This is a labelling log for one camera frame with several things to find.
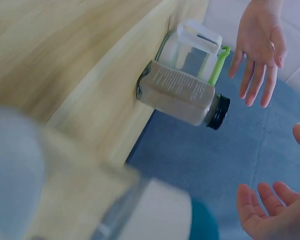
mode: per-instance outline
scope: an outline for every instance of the green handle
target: green handle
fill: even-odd
[[[226,58],[229,56],[230,54],[230,47],[228,46],[223,46],[221,48],[222,50],[225,50],[225,51],[222,51],[219,56],[218,56],[218,60],[216,61],[216,64],[214,66],[214,69],[212,71],[212,74],[210,76],[210,79],[208,81],[209,84],[215,86],[216,83],[217,83],[217,80],[219,78],[219,75],[221,73],[221,70],[224,66],[224,63],[225,63],[225,60]]]

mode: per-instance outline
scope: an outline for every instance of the jar lid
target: jar lid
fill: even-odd
[[[217,130],[221,126],[222,122],[224,121],[229,106],[230,106],[230,99],[220,95],[219,103],[207,127]]]

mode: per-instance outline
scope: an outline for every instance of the jar contents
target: jar contents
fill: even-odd
[[[215,87],[156,61],[149,63],[137,84],[137,99],[177,119],[217,130],[230,99],[216,94]]]

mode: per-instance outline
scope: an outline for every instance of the label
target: label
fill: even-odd
[[[212,85],[158,62],[151,64],[151,71],[141,79],[140,86],[152,88],[160,94],[180,99],[203,109],[211,104],[215,95]]]

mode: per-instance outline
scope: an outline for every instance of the teal object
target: teal object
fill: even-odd
[[[188,240],[219,240],[216,219],[201,202],[192,199],[192,224]]]

